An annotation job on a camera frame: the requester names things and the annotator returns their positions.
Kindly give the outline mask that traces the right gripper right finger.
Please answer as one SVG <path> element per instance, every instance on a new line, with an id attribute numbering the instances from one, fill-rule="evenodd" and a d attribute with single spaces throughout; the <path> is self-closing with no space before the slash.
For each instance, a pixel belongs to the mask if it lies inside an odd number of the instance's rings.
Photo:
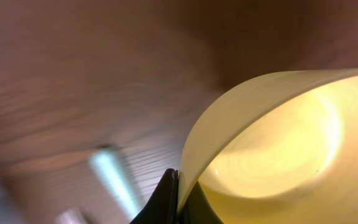
<path id="1" fill-rule="evenodd" d="M 223 224 L 207 201 L 197 182 L 180 214 L 180 224 Z"/>

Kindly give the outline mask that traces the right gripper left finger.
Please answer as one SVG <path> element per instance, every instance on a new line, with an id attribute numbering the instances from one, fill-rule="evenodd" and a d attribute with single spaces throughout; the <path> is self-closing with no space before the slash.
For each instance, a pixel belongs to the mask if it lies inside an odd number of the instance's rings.
<path id="1" fill-rule="evenodd" d="M 145 207 L 130 224 L 173 224 L 177 212 L 178 171 L 167 169 Z"/>

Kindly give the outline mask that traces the mint green plastic spoon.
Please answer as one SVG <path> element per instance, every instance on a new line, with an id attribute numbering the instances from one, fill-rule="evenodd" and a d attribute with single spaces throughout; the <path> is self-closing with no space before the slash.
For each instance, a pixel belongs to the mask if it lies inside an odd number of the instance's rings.
<path id="1" fill-rule="evenodd" d="M 100 148 L 90 156 L 89 164 L 110 197 L 132 221 L 142 210 L 144 203 L 121 154 L 111 147 Z"/>

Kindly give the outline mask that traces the yellow plastic bowl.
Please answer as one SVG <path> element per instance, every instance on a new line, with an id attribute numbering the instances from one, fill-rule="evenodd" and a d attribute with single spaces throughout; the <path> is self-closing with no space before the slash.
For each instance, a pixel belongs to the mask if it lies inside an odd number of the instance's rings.
<path id="1" fill-rule="evenodd" d="M 269 73 L 220 96 L 186 140 L 177 210 L 201 223 L 358 223 L 358 68 Z"/>

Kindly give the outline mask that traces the white plastic fork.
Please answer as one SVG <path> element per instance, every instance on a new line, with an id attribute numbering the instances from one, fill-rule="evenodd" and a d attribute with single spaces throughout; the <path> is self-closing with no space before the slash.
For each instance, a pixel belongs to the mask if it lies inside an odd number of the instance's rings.
<path id="1" fill-rule="evenodd" d="M 88 221 L 77 208 L 71 208 L 59 214 L 55 224 L 88 224 Z"/>

